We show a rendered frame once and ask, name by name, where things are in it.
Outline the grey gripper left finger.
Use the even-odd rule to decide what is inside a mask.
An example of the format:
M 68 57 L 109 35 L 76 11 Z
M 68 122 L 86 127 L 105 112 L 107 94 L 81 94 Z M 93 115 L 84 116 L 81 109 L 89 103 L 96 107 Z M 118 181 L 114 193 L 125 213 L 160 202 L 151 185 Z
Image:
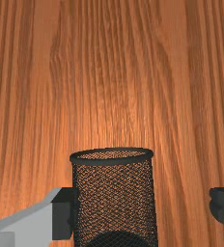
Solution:
M 78 189 L 57 187 L 39 203 L 0 220 L 0 247 L 49 247 L 71 239 L 79 210 Z

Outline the dark mesh basket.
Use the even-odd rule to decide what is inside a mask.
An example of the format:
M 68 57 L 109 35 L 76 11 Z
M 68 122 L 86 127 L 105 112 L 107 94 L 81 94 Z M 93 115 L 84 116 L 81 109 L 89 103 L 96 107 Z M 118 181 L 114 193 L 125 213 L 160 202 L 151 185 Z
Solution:
M 79 202 L 74 247 L 158 247 L 153 157 L 144 148 L 70 156 Z

